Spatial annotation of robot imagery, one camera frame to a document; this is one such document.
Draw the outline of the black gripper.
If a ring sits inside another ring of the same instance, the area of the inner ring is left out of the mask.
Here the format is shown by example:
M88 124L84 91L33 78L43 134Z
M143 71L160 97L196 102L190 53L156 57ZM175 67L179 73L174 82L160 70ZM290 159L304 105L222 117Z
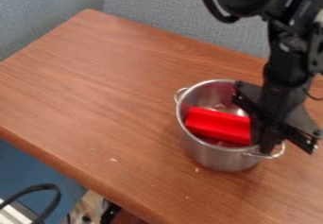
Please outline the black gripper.
M299 85L279 85L270 80L262 86L235 81L232 103L250 115L251 141L268 154L284 140L312 154L323 129L307 112L304 102L310 97L311 80Z

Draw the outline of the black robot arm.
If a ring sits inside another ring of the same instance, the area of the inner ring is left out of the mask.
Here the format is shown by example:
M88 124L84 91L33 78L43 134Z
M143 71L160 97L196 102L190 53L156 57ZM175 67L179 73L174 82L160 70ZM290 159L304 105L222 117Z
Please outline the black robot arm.
M304 107L312 80L323 76L323 0L202 0L214 17L234 24L247 17L267 23L270 46L264 83L235 83L232 102L251 117L251 141L267 154L283 141L307 153L323 130Z

